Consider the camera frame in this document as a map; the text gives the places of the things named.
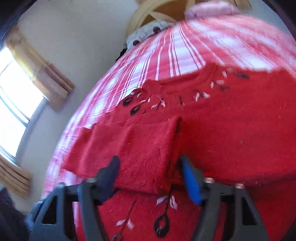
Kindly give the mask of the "red knitted sweater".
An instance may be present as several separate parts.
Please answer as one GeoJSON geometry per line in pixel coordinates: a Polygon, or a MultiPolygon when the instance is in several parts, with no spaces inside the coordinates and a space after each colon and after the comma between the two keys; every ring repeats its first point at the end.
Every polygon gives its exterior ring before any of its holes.
{"type": "Polygon", "coordinates": [[[280,240],[295,218],[295,78],[208,64],[147,80],[81,130],[62,167],[86,179],[114,155],[120,192],[102,209],[110,234],[135,201],[126,237],[155,239],[156,197],[183,188],[177,160],[185,155],[208,177],[250,187],[269,238],[280,240]]]}

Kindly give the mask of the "beige lower curtain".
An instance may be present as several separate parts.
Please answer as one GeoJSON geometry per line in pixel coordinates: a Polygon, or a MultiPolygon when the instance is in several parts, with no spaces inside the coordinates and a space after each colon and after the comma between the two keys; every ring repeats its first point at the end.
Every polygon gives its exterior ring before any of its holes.
{"type": "Polygon", "coordinates": [[[29,195],[31,174],[1,155],[1,184],[22,199],[29,195]]]}

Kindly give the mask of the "beige side window curtain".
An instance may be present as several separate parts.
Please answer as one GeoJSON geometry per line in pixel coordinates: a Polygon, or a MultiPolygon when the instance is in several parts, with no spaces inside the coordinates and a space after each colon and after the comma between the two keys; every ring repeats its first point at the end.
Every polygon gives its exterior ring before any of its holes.
{"type": "Polygon", "coordinates": [[[5,44],[49,106],[55,111],[60,110],[75,85],[33,47],[18,27],[11,29],[5,44]]]}

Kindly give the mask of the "red white plaid bedsheet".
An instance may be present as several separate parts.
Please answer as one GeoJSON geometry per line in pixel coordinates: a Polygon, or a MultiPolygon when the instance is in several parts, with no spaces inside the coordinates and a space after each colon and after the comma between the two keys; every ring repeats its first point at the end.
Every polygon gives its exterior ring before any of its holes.
{"type": "Polygon", "coordinates": [[[295,39],[248,16],[182,21],[125,53],[97,82],[69,120],[50,161],[42,197],[58,182],[77,177],[61,168],[81,129],[97,122],[147,79],[164,79],[201,69],[206,63],[241,68],[283,67],[295,75],[295,39]]]}

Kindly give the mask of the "black item beside pillow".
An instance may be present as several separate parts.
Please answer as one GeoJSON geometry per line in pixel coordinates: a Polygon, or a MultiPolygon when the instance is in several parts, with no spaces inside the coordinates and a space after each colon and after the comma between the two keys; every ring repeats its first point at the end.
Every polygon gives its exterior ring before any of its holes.
{"type": "Polygon", "coordinates": [[[123,50],[120,52],[119,56],[116,58],[116,62],[126,53],[127,48],[123,48],[123,50]]]}

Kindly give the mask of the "grey patterned pillow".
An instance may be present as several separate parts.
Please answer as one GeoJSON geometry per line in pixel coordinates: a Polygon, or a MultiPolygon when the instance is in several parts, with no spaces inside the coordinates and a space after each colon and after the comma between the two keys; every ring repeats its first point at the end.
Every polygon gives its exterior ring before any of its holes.
{"type": "Polygon", "coordinates": [[[172,27],[174,23],[170,23],[164,20],[154,20],[151,21],[139,29],[132,32],[127,38],[126,38],[126,48],[127,51],[130,51],[132,48],[134,48],[137,44],[141,43],[142,41],[146,40],[147,38],[158,34],[159,32],[172,27]]]}

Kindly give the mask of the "pink folded blanket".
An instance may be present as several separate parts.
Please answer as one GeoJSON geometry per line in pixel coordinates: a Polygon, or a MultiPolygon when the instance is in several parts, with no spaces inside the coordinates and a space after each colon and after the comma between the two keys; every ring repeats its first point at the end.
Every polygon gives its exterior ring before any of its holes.
{"type": "Polygon", "coordinates": [[[184,12],[187,20],[237,14],[240,14],[239,9],[227,1],[203,1],[189,7],[184,12]]]}

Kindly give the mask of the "cream wooden headboard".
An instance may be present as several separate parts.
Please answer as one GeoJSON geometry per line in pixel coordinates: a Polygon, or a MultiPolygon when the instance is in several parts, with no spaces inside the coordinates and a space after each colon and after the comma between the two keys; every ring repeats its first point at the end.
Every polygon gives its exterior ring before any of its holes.
{"type": "MultiPolygon", "coordinates": [[[[154,21],[164,20],[170,23],[177,23],[185,18],[184,12],[191,6],[203,1],[174,1],[174,0],[147,0],[137,1],[138,9],[133,14],[126,30],[128,37],[132,32],[143,25],[154,21]]],[[[239,11],[251,9],[249,1],[227,1],[236,6],[239,11]]]]}

